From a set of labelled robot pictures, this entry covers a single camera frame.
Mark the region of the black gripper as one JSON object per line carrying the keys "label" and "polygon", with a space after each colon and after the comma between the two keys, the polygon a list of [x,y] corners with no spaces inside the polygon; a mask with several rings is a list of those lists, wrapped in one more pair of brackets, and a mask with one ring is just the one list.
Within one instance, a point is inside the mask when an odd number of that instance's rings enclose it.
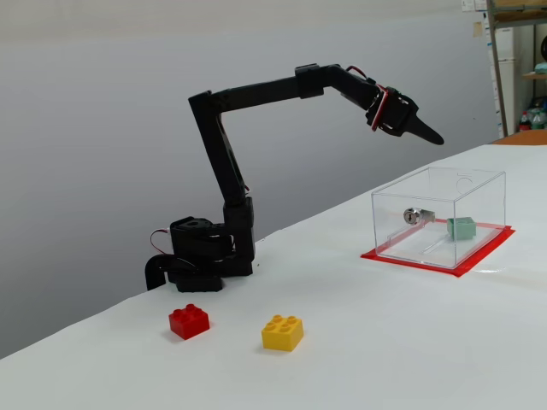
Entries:
{"label": "black gripper", "polygon": [[444,139],[417,116],[417,106],[411,98],[392,87],[378,86],[378,89],[379,94],[366,113],[367,123],[374,132],[381,130],[392,136],[408,132],[430,144],[444,144]]}

